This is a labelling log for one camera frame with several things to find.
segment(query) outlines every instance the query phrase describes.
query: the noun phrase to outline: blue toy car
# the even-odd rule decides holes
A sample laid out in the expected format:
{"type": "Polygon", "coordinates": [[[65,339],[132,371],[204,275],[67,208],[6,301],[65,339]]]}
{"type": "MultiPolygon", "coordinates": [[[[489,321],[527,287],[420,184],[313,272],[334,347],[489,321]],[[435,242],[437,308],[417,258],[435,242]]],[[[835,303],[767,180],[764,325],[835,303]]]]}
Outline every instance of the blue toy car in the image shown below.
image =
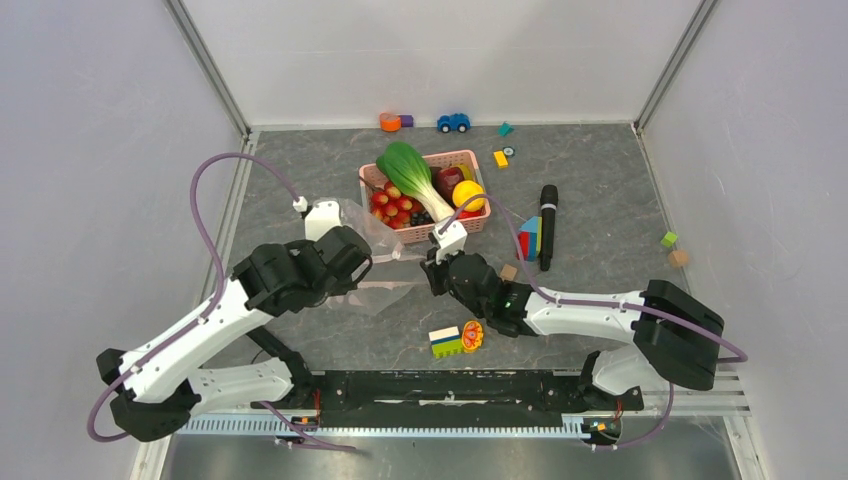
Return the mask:
{"type": "Polygon", "coordinates": [[[465,133],[471,128],[471,120],[464,113],[454,113],[453,115],[442,115],[439,121],[436,122],[436,128],[442,133],[448,133],[451,130],[456,130],[460,133],[465,133]]]}

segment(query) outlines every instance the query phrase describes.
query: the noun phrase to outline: green cube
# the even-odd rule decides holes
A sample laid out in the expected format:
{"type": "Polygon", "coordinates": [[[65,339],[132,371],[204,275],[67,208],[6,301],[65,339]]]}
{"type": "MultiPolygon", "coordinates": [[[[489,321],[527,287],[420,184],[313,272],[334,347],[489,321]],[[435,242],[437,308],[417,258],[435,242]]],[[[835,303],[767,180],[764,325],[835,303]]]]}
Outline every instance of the green cube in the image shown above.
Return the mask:
{"type": "Polygon", "coordinates": [[[436,358],[456,355],[457,353],[462,353],[462,340],[457,338],[448,342],[437,343],[432,345],[432,348],[433,356],[436,358]]]}
{"type": "Polygon", "coordinates": [[[660,243],[662,243],[664,247],[671,248],[676,241],[677,234],[674,232],[667,232],[660,243]]]}

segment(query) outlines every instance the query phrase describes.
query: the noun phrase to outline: microphone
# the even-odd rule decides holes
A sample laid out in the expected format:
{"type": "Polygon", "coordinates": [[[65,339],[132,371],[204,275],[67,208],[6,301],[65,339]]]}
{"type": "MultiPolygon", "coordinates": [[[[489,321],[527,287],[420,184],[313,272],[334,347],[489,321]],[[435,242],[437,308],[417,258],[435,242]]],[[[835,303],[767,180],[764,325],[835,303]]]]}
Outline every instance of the microphone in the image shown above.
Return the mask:
{"type": "Polygon", "coordinates": [[[551,268],[554,257],[554,226],[556,225],[556,206],[559,203],[559,192],[555,185],[542,187],[539,205],[542,217],[542,248],[539,250],[539,267],[543,272],[551,268]]]}

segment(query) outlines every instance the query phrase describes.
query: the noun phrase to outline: clear plastic bag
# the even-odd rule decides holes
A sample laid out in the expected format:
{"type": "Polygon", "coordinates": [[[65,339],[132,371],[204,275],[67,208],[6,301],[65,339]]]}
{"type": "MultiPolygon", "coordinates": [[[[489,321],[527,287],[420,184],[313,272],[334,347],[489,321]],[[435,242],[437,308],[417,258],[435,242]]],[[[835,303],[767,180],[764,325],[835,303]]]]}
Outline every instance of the clear plastic bag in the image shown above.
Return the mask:
{"type": "Polygon", "coordinates": [[[347,295],[330,297],[324,303],[331,310],[376,315],[409,293],[415,285],[427,284],[419,262],[424,256],[405,249],[394,230],[383,224],[353,200],[339,203],[342,225],[347,225],[368,242],[374,266],[347,295]]]}

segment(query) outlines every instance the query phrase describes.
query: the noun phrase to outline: bok choy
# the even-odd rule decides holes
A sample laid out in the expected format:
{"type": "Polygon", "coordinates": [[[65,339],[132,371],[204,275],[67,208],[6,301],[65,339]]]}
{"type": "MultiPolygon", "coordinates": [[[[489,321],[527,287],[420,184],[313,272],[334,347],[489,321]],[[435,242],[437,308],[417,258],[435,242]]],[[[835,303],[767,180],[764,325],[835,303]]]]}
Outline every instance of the bok choy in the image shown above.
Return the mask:
{"type": "Polygon", "coordinates": [[[453,215],[453,208],[433,188],[432,173],[427,162],[408,143],[389,144],[386,152],[377,159],[377,168],[401,193],[421,202],[434,221],[440,222],[453,215]]]}

